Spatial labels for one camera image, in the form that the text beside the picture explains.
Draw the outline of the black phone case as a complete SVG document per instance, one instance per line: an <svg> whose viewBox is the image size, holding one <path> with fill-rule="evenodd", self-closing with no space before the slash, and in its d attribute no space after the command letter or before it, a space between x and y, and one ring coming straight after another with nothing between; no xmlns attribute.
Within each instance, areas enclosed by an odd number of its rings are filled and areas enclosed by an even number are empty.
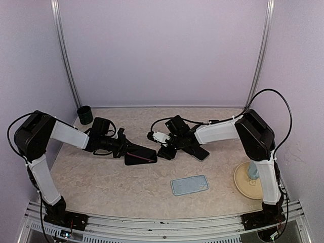
<svg viewBox="0 0 324 243"><path fill-rule="evenodd" d="M124 162L126 166L154 164L157 162L157 154L155 150L138 150L127 153Z"/></svg>

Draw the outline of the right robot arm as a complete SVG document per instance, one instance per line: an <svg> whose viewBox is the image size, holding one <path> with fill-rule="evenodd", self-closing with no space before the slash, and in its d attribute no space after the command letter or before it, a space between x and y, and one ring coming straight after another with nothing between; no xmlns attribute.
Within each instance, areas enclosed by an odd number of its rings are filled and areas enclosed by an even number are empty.
<svg viewBox="0 0 324 243"><path fill-rule="evenodd" d="M279 169L275 162L274 132L268 124L249 109L225 120L210 120L190 128L177 115L165 123L169 134L150 131L152 140L161 144L157 155L172 160L177 151L205 160L209 152L201 147L216 141L239 139L247 157L255 165L262 188L262 210L242 216L246 226L269 225L285 219L282 210L284 194L279 188Z"/></svg>

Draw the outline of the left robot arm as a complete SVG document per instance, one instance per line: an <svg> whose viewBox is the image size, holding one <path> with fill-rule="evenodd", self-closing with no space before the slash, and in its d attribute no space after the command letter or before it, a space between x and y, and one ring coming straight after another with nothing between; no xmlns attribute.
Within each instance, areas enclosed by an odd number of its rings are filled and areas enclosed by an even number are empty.
<svg viewBox="0 0 324 243"><path fill-rule="evenodd" d="M41 111L26 115L26 121L15 132L14 142L21 156L27 160L28 172L36 183L46 207L45 221L66 225L71 214L66 202L56 189L47 165L46 148L50 139L61 141L94 155L99 150L112 153L114 158L130 156L132 160L149 159L149 149L130 142L124 129L110 130L112 122L97 117L85 132Z"/></svg>

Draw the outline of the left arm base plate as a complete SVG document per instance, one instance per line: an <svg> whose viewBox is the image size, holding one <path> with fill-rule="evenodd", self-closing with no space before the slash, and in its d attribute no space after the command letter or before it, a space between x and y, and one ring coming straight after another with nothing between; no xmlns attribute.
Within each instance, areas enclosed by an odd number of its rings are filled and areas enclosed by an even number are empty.
<svg viewBox="0 0 324 243"><path fill-rule="evenodd" d="M85 231L88 215L67 212L63 217L55 217L50 214L44 216L44 221L53 225L69 228L72 230Z"/></svg>

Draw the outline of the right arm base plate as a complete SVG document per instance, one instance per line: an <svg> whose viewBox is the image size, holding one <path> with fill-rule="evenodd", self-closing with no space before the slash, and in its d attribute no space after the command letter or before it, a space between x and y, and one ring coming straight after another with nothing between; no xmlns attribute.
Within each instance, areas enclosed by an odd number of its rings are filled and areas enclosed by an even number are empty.
<svg viewBox="0 0 324 243"><path fill-rule="evenodd" d="M272 213L265 213L263 211L243 214L241 218L245 230L257 229L286 220L284 213L279 213L275 216Z"/></svg>

